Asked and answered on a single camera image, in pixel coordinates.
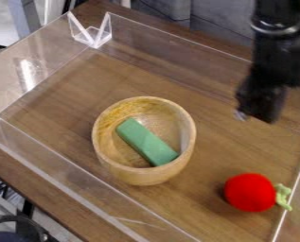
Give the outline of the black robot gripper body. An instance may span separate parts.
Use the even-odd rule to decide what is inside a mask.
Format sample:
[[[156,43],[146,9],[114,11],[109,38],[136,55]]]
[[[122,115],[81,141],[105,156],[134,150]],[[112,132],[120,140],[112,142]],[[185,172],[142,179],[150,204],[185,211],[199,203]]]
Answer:
[[[253,27],[253,59],[241,92],[284,92],[300,87],[300,26]]]

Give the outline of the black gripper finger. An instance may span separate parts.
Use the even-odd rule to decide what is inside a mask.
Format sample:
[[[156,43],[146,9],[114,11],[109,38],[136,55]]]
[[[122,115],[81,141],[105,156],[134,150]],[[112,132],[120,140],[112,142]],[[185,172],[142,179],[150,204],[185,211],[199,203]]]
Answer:
[[[285,105],[287,95],[285,86],[260,89],[252,97],[252,116],[268,124],[275,123]]]
[[[241,121],[245,121],[256,112],[257,93],[251,85],[243,84],[239,87],[236,99],[239,105],[235,115]]]

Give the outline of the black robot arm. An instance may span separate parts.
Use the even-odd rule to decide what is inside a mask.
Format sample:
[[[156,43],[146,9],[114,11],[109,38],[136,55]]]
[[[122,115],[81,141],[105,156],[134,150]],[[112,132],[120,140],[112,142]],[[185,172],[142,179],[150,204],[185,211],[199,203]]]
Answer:
[[[300,87],[300,0],[256,0],[249,73],[236,99],[237,118],[272,124],[284,108],[288,88]]]

